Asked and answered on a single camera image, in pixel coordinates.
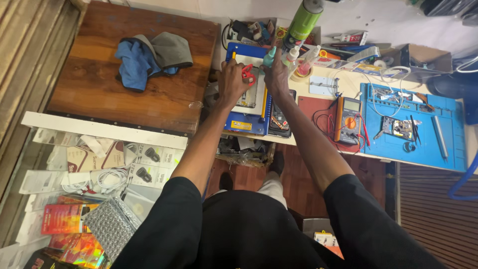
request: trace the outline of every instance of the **shoe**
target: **shoe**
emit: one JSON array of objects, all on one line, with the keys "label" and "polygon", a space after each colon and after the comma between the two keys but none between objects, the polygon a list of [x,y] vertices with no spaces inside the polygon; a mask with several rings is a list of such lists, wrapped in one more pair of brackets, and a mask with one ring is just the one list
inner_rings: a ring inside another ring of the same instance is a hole
[{"label": "shoe", "polygon": [[274,153],[274,160],[269,166],[269,171],[276,172],[280,177],[283,170],[284,170],[284,154],[282,153],[282,151],[278,151]]},{"label": "shoe", "polygon": [[232,191],[233,187],[234,183],[232,182],[231,175],[228,172],[222,173],[221,179],[219,180],[219,189]]}]

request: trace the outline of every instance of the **man's right hand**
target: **man's right hand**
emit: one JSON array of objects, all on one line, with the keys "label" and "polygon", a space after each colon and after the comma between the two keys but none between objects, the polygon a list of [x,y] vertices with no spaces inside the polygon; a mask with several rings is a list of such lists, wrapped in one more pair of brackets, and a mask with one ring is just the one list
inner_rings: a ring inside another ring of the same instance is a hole
[{"label": "man's right hand", "polygon": [[261,65],[260,69],[266,74],[264,82],[267,91],[272,95],[275,102],[280,103],[284,97],[289,96],[289,84],[287,82],[287,66],[281,61],[282,50],[277,48],[274,55],[272,67]]}]

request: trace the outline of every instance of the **white desk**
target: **white desk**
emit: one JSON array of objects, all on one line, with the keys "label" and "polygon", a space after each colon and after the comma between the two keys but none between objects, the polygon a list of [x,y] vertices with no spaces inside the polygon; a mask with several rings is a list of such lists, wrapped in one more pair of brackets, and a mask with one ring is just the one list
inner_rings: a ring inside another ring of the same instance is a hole
[{"label": "white desk", "polygon": [[[314,67],[313,71],[313,76],[321,76],[321,77],[337,77],[340,79],[338,82],[339,85],[339,92],[342,92],[344,97],[351,97],[355,98],[356,95],[360,92],[360,83],[369,83],[369,80],[365,78],[365,75],[358,73],[358,72],[352,72],[352,71],[341,71],[339,73],[339,70],[337,69],[332,69],[332,68],[326,68],[326,67]],[[380,77],[378,76],[371,76],[369,75],[368,78],[370,81],[374,84],[381,84],[381,85],[387,85],[386,83],[383,83],[380,80]],[[400,88],[400,81],[396,81],[393,83],[389,83],[391,87],[394,88]],[[405,90],[411,90],[411,91],[416,91],[419,93],[423,94],[430,94],[430,91],[426,87],[426,85],[421,85],[419,86],[419,83],[416,82],[410,82],[403,80],[402,81],[402,88]],[[313,98],[322,98],[322,99],[330,99],[333,100],[334,97],[332,96],[326,96],[326,95],[319,95],[319,94],[312,94],[309,93],[309,80],[305,82],[295,82],[292,81],[291,79],[289,80],[289,89],[297,91],[296,95],[296,102],[298,103],[299,101],[299,96],[306,96],[306,97],[313,97]],[[266,136],[257,136],[257,135],[252,135],[252,134],[246,134],[246,133],[233,133],[233,132],[224,132],[225,134],[229,135],[235,135],[235,136],[244,136],[244,137],[249,137],[249,138],[254,138],[254,139],[260,139],[264,141],[271,141],[271,142],[276,142],[276,143],[282,143],[282,144],[288,144],[288,145],[296,145],[294,135],[292,134],[291,138],[283,138],[283,137],[278,137],[278,136],[273,136],[273,135],[266,135]],[[373,143],[373,136],[374,134],[369,134],[370,137],[370,142]],[[475,154],[478,150],[478,138],[477,138],[477,133],[475,132],[475,128],[472,126],[465,125],[465,139],[466,139],[466,145],[467,145],[467,159],[468,159],[468,166],[471,164],[471,161],[475,157]],[[371,154],[364,154],[364,153],[357,153],[356,155],[358,156],[364,156],[364,157],[370,157],[370,158],[377,158],[377,159],[382,159],[383,161],[390,162],[390,161],[398,161],[398,162],[403,162],[403,163],[409,163],[409,164],[416,164],[412,162],[406,162],[402,160],[396,160],[396,159],[390,159],[390,158],[384,158],[381,156],[376,156],[376,155],[371,155]]]}]

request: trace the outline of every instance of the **orange multimeter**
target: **orange multimeter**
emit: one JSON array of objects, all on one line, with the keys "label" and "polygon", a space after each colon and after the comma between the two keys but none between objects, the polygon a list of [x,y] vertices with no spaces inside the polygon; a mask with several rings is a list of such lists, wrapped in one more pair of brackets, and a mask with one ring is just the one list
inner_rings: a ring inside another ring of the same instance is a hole
[{"label": "orange multimeter", "polygon": [[339,97],[337,101],[337,115],[335,119],[335,142],[357,145],[360,134],[360,117],[355,116],[362,112],[362,102],[349,97]]}]

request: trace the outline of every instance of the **person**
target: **person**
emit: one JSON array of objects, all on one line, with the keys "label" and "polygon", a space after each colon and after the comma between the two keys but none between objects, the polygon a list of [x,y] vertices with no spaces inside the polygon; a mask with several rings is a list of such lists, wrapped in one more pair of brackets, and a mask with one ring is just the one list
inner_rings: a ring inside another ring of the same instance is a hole
[{"label": "person", "polygon": [[298,229],[282,195],[280,165],[273,166],[259,192],[221,191],[201,203],[228,114],[248,88],[243,67],[234,59],[222,63],[211,114],[112,269],[445,268],[383,211],[300,111],[289,95],[279,49],[271,68],[261,66],[264,81],[323,194],[344,259]]}]

